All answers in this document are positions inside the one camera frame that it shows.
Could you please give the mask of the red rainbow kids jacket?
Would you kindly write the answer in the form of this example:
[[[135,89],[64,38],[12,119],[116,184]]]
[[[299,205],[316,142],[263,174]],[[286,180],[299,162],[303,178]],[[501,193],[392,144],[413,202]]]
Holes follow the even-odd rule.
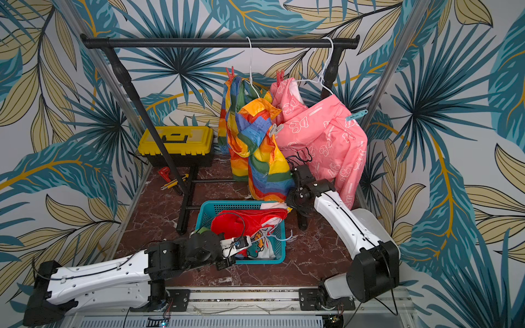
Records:
[[[284,222],[287,209],[224,210],[211,222],[211,231],[224,239],[249,236],[252,245],[243,252],[246,260],[275,260],[273,244],[265,245],[261,230],[273,230]]]

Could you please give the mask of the pink hooded jacket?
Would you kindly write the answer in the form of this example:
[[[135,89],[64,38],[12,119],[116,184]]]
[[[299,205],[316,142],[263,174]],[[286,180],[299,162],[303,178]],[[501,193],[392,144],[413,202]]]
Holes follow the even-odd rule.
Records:
[[[286,157],[312,156],[308,163],[317,180],[334,182],[345,205],[352,208],[366,163],[367,136],[351,112],[335,95],[307,106],[294,78],[270,87],[272,105],[281,110],[276,118],[276,141]]]

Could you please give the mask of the light blue wire hanger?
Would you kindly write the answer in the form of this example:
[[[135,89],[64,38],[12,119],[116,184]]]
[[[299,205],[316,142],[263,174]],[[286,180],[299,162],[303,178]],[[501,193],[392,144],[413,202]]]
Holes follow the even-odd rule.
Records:
[[[289,240],[293,240],[294,236],[292,231],[289,235],[286,235],[286,231],[284,231],[284,234],[281,236],[273,230],[261,230],[261,239],[265,245],[270,245],[272,241],[288,242]]]

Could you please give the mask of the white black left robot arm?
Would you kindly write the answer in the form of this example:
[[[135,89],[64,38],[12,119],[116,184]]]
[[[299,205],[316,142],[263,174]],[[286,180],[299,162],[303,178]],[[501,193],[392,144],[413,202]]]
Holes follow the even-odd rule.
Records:
[[[252,242],[248,236],[225,239],[204,229],[191,236],[162,241],[145,250],[95,265],[61,266],[46,261],[33,268],[34,289],[23,325],[37,327],[62,320],[67,313],[89,306],[116,303],[148,310],[168,300],[165,281],[186,271],[235,264],[236,254]]]

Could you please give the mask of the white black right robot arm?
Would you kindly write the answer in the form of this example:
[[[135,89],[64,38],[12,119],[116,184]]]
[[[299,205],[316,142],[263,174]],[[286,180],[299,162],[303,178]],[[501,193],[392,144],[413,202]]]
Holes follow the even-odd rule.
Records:
[[[335,186],[317,180],[307,165],[293,168],[295,183],[286,199],[288,207],[306,217],[322,216],[342,240],[351,256],[347,273],[321,281],[319,304],[354,298],[366,303],[399,286],[399,246],[368,210],[350,210]]]

